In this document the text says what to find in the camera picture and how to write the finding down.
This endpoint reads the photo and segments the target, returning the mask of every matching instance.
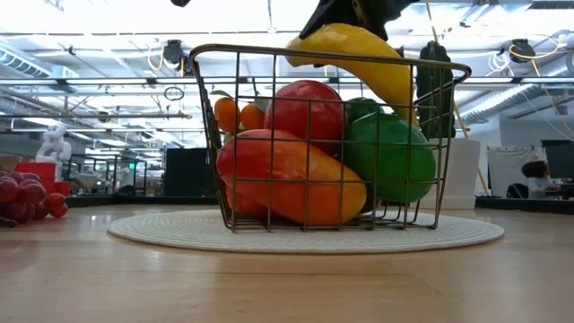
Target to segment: round placemat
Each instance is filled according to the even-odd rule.
[[[418,224],[434,216],[419,214]],[[184,249],[256,253],[352,254],[446,249],[496,240],[504,230],[482,221],[441,216],[439,228],[375,231],[238,231],[225,228],[219,210],[147,214],[115,220],[118,237]]]

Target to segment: plastic fruit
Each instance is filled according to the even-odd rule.
[[[295,139],[295,135],[275,130],[276,138]],[[270,138],[271,130],[248,130],[223,146],[217,158],[217,170],[223,181],[233,185],[234,153],[237,153],[236,172],[238,178],[245,179],[292,179],[273,184],[271,208],[295,222],[305,220],[305,183],[307,175],[306,143],[292,141],[274,142],[274,163],[271,165],[271,140],[241,140],[241,138]],[[339,192],[341,170],[345,180],[360,181],[352,170],[321,152],[314,146],[309,147],[309,180],[332,180],[332,183],[309,183],[308,189],[308,225],[337,225],[339,223],[339,198],[343,199],[341,223],[355,217],[362,209],[366,191],[362,183],[343,184],[343,193]],[[267,181],[237,181],[236,190],[253,199],[260,205],[268,205],[269,183]]]
[[[51,193],[44,199],[44,205],[48,210],[56,210],[65,204],[65,196],[60,193]]]
[[[29,186],[30,184],[36,184],[36,185],[40,185],[40,186],[42,185],[42,184],[40,184],[39,181],[37,181],[35,179],[25,179],[22,182],[20,182],[20,187],[24,188],[24,187]]]
[[[344,104],[344,109],[347,112],[349,123],[371,113],[375,113],[377,110],[384,112],[382,107],[379,106],[375,100],[368,98],[350,99]]]
[[[239,110],[235,106],[235,100],[221,98],[213,106],[217,126],[225,132],[235,132],[235,126],[239,124]]]
[[[24,177],[21,175],[21,173],[16,171],[11,171],[5,176],[13,178],[14,180],[16,180],[18,184],[20,184],[24,180]]]
[[[406,143],[409,126],[398,116],[383,113],[378,116],[378,165],[375,164],[377,146],[374,144],[377,142],[377,113],[360,118],[348,127],[345,139],[365,144],[346,143],[344,164],[367,181],[375,180],[375,167],[378,166],[377,195],[383,200],[418,201],[429,192],[434,181],[437,163],[432,150],[430,147],[411,147],[411,172],[406,196]],[[416,127],[411,128],[411,140],[412,144],[428,143],[421,130]]]
[[[24,203],[3,203],[0,205],[0,215],[6,219],[20,221],[20,218],[26,213]]]
[[[32,204],[26,205],[26,212],[24,212],[24,214],[20,217],[18,223],[22,224],[32,221],[35,214],[36,214],[36,206]]]
[[[341,100],[337,92],[328,85],[317,81],[297,81],[282,87],[275,98],[299,98],[319,100]],[[341,140],[346,117],[344,105],[339,102],[310,103],[308,100],[275,99],[265,112],[265,129],[288,131],[298,138],[308,138],[308,119],[310,119],[310,138],[320,140]],[[327,154],[333,154],[341,147],[339,143],[312,143]]]
[[[14,200],[20,193],[20,187],[15,180],[0,179],[0,203]]]
[[[29,184],[28,186],[20,188],[20,194],[16,200],[26,204],[40,203],[46,197],[46,189],[38,184]]]
[[[233,207],[233,189],[230,186],[225,186],[225,195],[227,196],[227,204]],[[235,212],[255,218],[267,217],[266,207],[240,193],[235,196]]]
[[[55,218],[61,218],[66,213],[68,213],[68,205],[66,205],[66,204],[58,207],[56,210],[50,211],[50,215],[52,215]]]
[[[254,102],[251,102],[243,108],[240,118],[246,130],[262,129],[265,113]]]
[[[287,45],[287,48],[402,59],[390,45],[374,33],[362,27],[344,23],[331,23],[319,28],[305,39],[293,39]],[[316,57],[286,58],[295,67],[322,64],[335,65],[345,71],[349,71],[360,80],[363,80],[380,99],[394,106],[392,108],[397,115],[404,120],[408,119],[408,109],[401,108],[399,105],[408,106],[413,97],[409,65]],[[411,122],[416,126],[418,125],[414,111]]]
[[[35,179],[36,181],[40,182],[40,178],[38,175],[34,173],[21,173],[24,179]]]
[[[43,203],[37,203],[34,208],[34,220],[43,220],[48,216],[48,209]]]

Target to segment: black speaker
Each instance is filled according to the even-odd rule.
[[[168,149],[165,196],[214,196],[215,185],[206,148]]]

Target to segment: orange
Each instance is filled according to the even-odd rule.
[[[246,130],[263,129],[265,113],[254,102],[246,105],[241,111],[241,123]]]
[[[235,100],[232,98],[221,98],[215,102],[213,109],[217,126],[222,131],[234,132],[235,126],[239,124],[239,120],[235,118]]]

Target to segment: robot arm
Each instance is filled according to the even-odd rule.
[[[179,7],[185,7],[190,1],[171,0]],[[305,39],[323,25],[340,22],[361,26],[387,41],[385,23],[400,17],[409,4],[417,2],[419,0],[319,0],[299,37]]]

